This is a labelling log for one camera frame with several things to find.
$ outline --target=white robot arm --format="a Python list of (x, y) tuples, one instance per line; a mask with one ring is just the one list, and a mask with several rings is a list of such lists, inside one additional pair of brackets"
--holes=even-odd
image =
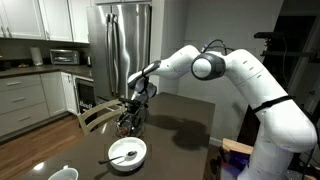
[(226, 75), (261, 122), (250, 163), (238, 179), (284, 179), (293, 153), (315, 147), (317, 134), (313, 124), (246, 50), (223, 56), (214, 51), (199, 53), (193, 46), (185, 46), (170, 58), (130, 76), (128, 85), (135, 90), (132, 99), (144, 102), (156, 94), (156, 86), (148, 81), (150, 75), (176, 79), (189, 71), (199, 80)]

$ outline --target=countertop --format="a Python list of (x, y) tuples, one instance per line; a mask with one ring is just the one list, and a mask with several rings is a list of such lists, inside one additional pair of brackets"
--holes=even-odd
[(6, 71), (0, 71), (0, 79), (10, 78), (17, 76), (25, 76), (32, 74), (41, 74), (49, 72), (66, 72), (74, 75), (84, 76), (92, 78), (92, 68), (86, 65), (74, 66), (74, 65), (42, 65), (42, 66), (31, 66), (25, 68), (11, 68)]
[(48, 179), (64, 165), (77, 169), (79, 179), (203, 179), (214, 108), (212, 103), (167, 93), (150, 99), (141, 137), (147, 155), (137, 171), (120, 173), (110, 164), (97, 163), (108, 158), (109, 147), (119, 139), (115, 122), (110, 121), (20, 179)]

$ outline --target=stainless steel refrigerator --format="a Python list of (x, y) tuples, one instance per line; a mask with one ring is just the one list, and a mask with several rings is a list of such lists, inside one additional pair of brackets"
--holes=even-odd
[(149, 64), (149, 4), (109, 4), (87, 8), (94, 93), (101, 103), (130, 98), (129, 76)]

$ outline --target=white cup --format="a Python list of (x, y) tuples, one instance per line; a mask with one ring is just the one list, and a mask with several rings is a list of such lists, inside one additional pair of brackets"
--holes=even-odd
[(69, 168), (68, 165), (64, 166), (63, 169), (54, 173), (49, 177), (49, 180), (77, 180), (78, 171), (74, 168)]

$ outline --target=spoon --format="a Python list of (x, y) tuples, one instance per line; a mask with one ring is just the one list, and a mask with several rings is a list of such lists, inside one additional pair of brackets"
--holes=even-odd
[(119, 156), (119, 157), (108, 159), (108, 160), (98, 161), (98, 163), (99, 164), (105, 164), (107, 162), (110, 162), (110, 161), (113, 161), (113, 160), (116, 160), (116, 159), (119, 159), (119, 158), (122, 158), (122, 157), (125, 157), (125, 159), (132, 158), (136, 154), (137, 154), (137, 151), (129, 151), (125, 156)]

